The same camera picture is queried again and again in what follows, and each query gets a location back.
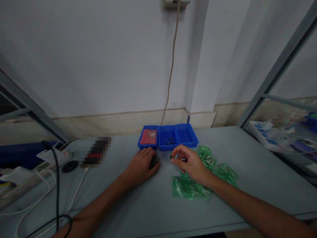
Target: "plastic bag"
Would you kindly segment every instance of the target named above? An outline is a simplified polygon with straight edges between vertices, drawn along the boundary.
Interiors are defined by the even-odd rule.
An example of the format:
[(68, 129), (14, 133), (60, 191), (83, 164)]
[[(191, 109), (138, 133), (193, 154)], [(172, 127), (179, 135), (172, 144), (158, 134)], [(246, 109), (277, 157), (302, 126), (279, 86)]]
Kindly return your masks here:
[[(209, 171), (227, 183), (238, 188), (236, 179), (238, 179), (239, 176), (237, 173), (226, 163), (216, 165), (217, 159), (213, 157), (208, 147), (199, 145), (196, 149), (193, 149), (193, 151), (196, 151), (199, 158)], [(172, 177), (172, 188), (173, 197), (183, 197), (189, 200), (203, 198), (206, 201), (209, 201), (211, 194), (213, 193), (210, 189), (192, 180), (186, 172), (184, 174), (181, 172), (179, 177)]]
[(156, 144), (157, 130), (145, 129), (142, 133), (140, 144)]
[(183, 197), (188, 200), (203, 198), (210, 200), (211, 190), (196, 183), (191, 178), (172, 177), (173, 197)]

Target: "beige wall trim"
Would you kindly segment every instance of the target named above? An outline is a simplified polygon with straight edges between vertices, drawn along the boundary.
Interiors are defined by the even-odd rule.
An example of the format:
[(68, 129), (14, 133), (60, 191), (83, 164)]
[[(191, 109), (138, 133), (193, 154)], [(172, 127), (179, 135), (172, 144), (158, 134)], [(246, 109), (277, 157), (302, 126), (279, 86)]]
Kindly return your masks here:
[[(300, 98), (305, 103), (313, 103), (316, 97)], [(247, 108), (248, 103), (231, 103), (216, 105), (214, 111), (191, 114), (193, 128), (209, 128), (236, 125)], [(253, 120), (264, 121), (271, 117), (291, 113), (295, 108), (279, 102), (266, 100)], [(186, 123), (189, 112), (185, 108), (168, 109), (164, 125)], [(53, 119), (72, 137), (115, 136), (138, 134), (143, 125), (159, 125), (163, 110), (111, 113)], [(55, 138), (34, 121), (10, 121), (0, 124), (0, 145), (40, 142)]]

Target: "metal frame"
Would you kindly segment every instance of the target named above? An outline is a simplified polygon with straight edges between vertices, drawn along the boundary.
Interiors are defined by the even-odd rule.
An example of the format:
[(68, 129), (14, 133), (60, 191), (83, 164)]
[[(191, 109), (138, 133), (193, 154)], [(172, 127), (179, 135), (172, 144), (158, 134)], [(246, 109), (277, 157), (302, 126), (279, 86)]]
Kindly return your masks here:
[(264, 82), (260, 86), (259, 90), (249, 103), (249, 106), (245, 110), (244, 114), (240, 118), (238, 122), (238, 126), (244, 128), (244, 126), (248, 123), (249, 119), (253, 116), (253, 114), (257, 111), (259, 106), (264, 102), (265, 99), (271, 99), (274, 101), (279, 101), (281, 103), (285, 103), (291, 106), (295, 106), (301, 109), (314, 111), (316, 112), (317, 108), (313, 106), (308, 106), (300, 102), (295, 102), (290, 99), (285, 99), (278, 96), (270, 95), (272, 88), (281, 78), (283, 73), (286, 71), (288, 66), (294, 60), (298, 52), (301, 50), (303, 45), (309, 39), (309, 37), (314, 32), (317, 25), (317, 1), (311, 5), (308, 10), (306, 16), (296, 29), (295, 33), (285, 46), (284, 50), (280, 54), (279, 58), (271, 68), (270, 72), (266, 76)]
[(25, 114), (39, 123), (44, 129), (52, 133), (61, 142), (66, 143), (71, 140), (71, 137), (49, 118), (46, 113), (2, 70), (0, 70), (0, 93), (18, 108), (16, 111), (2, 115), (0, 117), (0, 122)]

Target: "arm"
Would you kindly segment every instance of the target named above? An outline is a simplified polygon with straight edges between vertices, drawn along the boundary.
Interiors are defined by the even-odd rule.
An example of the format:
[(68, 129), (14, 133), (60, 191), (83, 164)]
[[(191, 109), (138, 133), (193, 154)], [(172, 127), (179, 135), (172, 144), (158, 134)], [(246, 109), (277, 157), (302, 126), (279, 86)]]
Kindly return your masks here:
[(208, 187), (265, 237), (317, 237), (316, 231), (286, 212), (224, 182), (207, 170), (196, 152), (176, 147), (171, 162), (196, 182)]
[[(155, 155), (155, 152), (151, 147), (142, 151), (139, 150), (132, 158), (127, 169), (92, 203), (73, 218), (72, 229), (68, 237), (91, 237), (115, 202), (131, 188), (148, 180), (158, 170), (160, 162), (151, 170), (149, 169), (153, 155)], [(66, 224), (53, 237), (64, 237), (68, 231), (68, 226), (69, 224)]]

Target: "black cable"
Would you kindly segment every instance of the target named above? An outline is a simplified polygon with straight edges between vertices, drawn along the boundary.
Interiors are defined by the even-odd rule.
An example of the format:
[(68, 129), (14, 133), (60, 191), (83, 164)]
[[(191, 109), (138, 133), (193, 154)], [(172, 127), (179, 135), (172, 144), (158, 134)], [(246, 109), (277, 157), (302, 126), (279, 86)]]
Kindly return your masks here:
[(66, 237), (69, 235), (69, 233), (70, 233), (70, 231), (71, 231), (71, 229), (72, 229), (72, 225), (73, 225), (73, 219), (72, 219), (69, 215), (60, 215), (60, 216), (58, 216), (58, 217), (53, 218), (52, 220), (48, 221), (48, 222), (45, 223), (43, 226), (41, 226), (40, 228), (38, 228), (37, 230), (35, 230), (35, 231), (32, 232), (31, 234), (29, 234), (26, 238), (30, 238), (30, 237), (31, 237), (32, 235), (34, 235), (36, 232), (38, 232), (39, 230), (43, 229), (45, 226), (47, 226), (47, 225), (50, 224), (51, 222), (53, 222), (53, 221), (55, 221), (55, 220), (57, 220), (57, 219), (59, 219), (59, 218), (61, 218), (61, 217), (65, 217), (65, 218), (67, 218), (67, 219), (69, 220), (68, 231), (67, 231), (66, 235), (64, 236), (64, 238), (66, 238)]
[(58, 166), (58, 160), (55, 153), (55, 150), (52, 148), (52, 146), (47, 141), (42, 141), (43, 146), (47, 150), (52, 150), (54, 155), (54, 160), (56, 164), (56, 179), (57, 179), (57, 195), (56, 195), (56, 232), (59, 230), (59, 166)]
[(61, 217), (66, 217), (69, 220), (69, 228), (68, 228), (68, 231), (67, 231), (66, 235), (64, 236), (64, 238), (66, 238), (69, 235), (69, 233), (70, 233), (70, 231), (72, 229), (73, 219), (69, 215), (59, 215), (59, 166), (58, 166), (58, 160), (57, 160), (56, 152), (53, 149), (53, 147), (47, 141), (42, 141), (42, 145), (45, 147), (46, 150), (52, 150), (53, 155), (54, 155), (55, 164), (56, 164), (56, 180), (57, 180), (57, 182), (56, 182), (57, 183), (56, 217), (53, 218), (52, 220), (50, 220), (49, 222), (45, 223), (43, 226), (41, 226), (40, 228), (38, 228), (34, 232), (32, 232), (26, 238), (31, 237), (36, 232), (41, 230), (43, 227), (47, 226), (48, 224), (50, 224), (51, 222), (53, 222), (55, 220), (56, 220), (56, 232), (58, 232), (58, 230), (59, 230), (59, 218), (61, 218)]

